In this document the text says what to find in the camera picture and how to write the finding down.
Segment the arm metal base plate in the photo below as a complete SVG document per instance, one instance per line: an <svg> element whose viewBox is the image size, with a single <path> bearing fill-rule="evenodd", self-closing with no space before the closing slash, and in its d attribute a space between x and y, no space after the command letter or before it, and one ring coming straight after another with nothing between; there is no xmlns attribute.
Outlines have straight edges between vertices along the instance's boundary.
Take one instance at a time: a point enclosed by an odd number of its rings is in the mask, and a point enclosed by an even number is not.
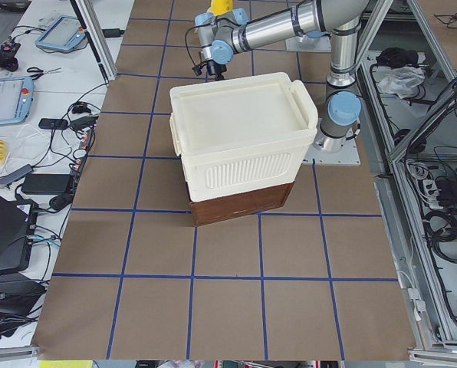
<svg viewBox="0 0 457 368"><path fill-rule="evenodd" d="M319 38L293 37L285 41L286 51L307 53L330 53L330 37L328 35Z"/></svg>
<svg viewBox="0 0 457 368"><path fill-rule="evenodd" d="M326 136L321 130L322 118L318 119L317 135L309 146L303 165L359 166L361 164L354 137L353 125L348 127L345 137L338 139Z"/></svg>

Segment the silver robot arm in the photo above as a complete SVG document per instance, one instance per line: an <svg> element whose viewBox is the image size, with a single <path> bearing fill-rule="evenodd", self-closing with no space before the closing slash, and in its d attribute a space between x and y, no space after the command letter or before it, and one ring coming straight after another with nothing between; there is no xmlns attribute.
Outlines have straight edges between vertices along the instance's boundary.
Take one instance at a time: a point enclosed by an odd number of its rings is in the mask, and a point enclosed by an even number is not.
<svg viewBox="0 0 457 368"><path fill-rule="evenodd" d="M212 1L207 11L195 18L194 30L201 50L193 71L207 71L223 80L227 64L236 54L304 37L313 31L330 34L331 59L327 80L327 117L319 126L314 145L321 151L337 151L349 138L356 122L344 122L332 111L336 99L355 84L358 31L366 1L302 1L262 18L249 19L243 8L231 1Z"/></svg>

